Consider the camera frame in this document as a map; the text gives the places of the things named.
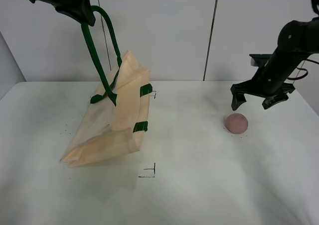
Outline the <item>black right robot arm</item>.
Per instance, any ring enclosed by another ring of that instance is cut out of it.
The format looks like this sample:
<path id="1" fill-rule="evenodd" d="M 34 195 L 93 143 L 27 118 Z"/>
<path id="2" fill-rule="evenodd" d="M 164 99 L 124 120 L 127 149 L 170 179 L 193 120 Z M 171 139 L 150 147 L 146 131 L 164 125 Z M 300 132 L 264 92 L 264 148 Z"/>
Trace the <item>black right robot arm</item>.
<path id="1" fill-rule="evenodd" d="M 319 52 L 319 18 L 287 23 L 278 36 L 277 48 L 272 54 L 252 54 L 251 64 L 257 71 L 251 80 L 234 84 L 231 87 L 233 111 L 246 102 L 245 95 L 263 98 L 264 109 L 287 101 L 295 87 L 292 81 L 308 75 L 292 78 L 291 73 L 299 68 L 313 54 Z"/>

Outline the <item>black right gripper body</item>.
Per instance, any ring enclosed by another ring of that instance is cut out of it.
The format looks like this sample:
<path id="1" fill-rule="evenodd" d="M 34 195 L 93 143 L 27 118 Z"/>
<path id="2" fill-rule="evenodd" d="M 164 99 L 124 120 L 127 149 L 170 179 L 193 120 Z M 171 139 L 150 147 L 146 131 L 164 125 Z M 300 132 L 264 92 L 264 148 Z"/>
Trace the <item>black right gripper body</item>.
<path id="1" fill-rule="evenodd" d="M 234 97 L 244 94 L 270 98 L 281 93 L 292 93 L 295 87 L 285 80 L 294 70 L 290 53 L 250 54 L 251 64 L 257 67 L 252 79 L 234 84 L 231 92 Z"/>

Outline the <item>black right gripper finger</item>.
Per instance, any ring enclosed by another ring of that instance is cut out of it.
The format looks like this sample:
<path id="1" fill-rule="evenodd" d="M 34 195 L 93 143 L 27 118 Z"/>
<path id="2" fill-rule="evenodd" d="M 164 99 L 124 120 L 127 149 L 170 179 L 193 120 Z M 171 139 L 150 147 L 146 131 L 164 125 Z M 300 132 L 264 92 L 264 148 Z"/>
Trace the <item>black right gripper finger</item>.
<path id="1" fill-rule="evenodd" d="M 246 102 L 247 101 L 243 93 L 234 93 L 231 103 L 232 110 L 236 111 L 242 104 Z"/>
<path id="2" fill-rule="evenodd" d="M 278 103 L 287 101 L 288 99 L 289 97 L 286 93 L 280 93 L 269 98 L 265 98 L 262 102 L 262 106 L 265 110 L 267 110 Z"/>

